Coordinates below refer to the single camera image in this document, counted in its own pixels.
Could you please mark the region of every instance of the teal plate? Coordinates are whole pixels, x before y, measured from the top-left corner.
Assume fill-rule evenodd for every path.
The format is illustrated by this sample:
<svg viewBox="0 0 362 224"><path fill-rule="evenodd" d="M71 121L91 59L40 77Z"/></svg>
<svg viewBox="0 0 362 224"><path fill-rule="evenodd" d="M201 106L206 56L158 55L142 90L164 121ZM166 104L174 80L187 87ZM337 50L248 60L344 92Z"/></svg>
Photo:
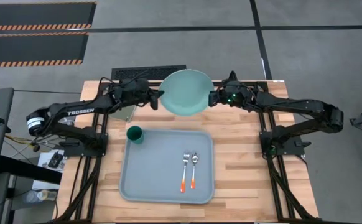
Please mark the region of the teal plate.
<svg viewBox="0 0 362 224"><path fill-rule="evenodd" d="M202 112L208 106L208 95L214 90L212 80L197 70L180 70L169 75L159 90L162 105L171 113L191 116Z"/></svg>

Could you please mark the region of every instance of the plastic tray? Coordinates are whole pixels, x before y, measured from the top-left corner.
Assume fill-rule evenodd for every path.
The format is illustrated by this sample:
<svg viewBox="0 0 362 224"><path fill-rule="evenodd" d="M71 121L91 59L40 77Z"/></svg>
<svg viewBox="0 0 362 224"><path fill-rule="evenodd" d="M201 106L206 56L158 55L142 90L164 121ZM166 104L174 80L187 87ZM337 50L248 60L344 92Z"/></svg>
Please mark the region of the plastic tray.
<svg viewBox="0 0 362 224"><path fill-rule="evenodd" d="M130 201L207 203L214 195L213 140L201 131L144 129L144 142L126 142L119 191ZM190 188L193 164L187 164L185 193L180 192L183 154L196 152L195 189Z"/></svg>

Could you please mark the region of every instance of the concrete floor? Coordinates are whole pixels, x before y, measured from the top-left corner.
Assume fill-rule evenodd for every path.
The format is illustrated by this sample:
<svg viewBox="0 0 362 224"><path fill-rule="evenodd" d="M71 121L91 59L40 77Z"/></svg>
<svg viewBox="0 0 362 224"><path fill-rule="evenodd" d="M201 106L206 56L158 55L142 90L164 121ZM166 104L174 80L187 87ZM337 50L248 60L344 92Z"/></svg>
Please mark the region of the concrete floor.
<svg viewBox="0 0 362 224"><path fill-rule="evenodd" d="M0 0L3 2L47 2ZM362 25L359 0L257 0L262 26ZM248 0L98 0L93 28L252 26ZM315 98L345 112L339 134L304 137L320 216L362 223L362 131L348 118L362 112L362 30L264 31L273 79L285 80L291 98ZM81 91L84 80L110 77L111 68L186 64L213 79L235 70L264 79L255 31L91 34L82 65L0 68L0 87ZM25 116L78 95L15 93L9 126L28 137ZM4 155L14 154L4 146ZM37 154L26 152L27 157ZM52 205L16 212L15 223L45 222Z"/></svg>

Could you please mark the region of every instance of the green cup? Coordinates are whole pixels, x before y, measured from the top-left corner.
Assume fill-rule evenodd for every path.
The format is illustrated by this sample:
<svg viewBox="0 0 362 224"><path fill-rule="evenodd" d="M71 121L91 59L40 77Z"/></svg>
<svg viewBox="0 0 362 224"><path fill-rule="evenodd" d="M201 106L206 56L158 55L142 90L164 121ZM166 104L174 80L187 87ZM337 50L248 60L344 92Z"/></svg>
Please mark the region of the green cup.
<svg viewBox="0 0 362 224"><path fill-rule="evenodd" d="M144 135L142 134L142 129L139 126L131 126L127 130L126 135L127 138L134 144L141 144L144 141Z"/></svg>

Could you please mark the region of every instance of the fork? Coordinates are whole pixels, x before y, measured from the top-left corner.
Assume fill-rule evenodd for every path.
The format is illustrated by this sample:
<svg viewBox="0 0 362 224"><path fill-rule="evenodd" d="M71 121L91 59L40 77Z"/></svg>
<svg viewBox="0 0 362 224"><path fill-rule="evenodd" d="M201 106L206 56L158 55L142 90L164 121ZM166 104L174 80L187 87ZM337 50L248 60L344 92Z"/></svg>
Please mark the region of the fork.
<svg viewBox="0 0 362 224"><path fill-rule="evenodd" d="M187 169L187 163L189 161L189 152L185 151L183 154L183 176L182 176L182 182L181 182L181 193L185 192L185 170Z"/></svg>

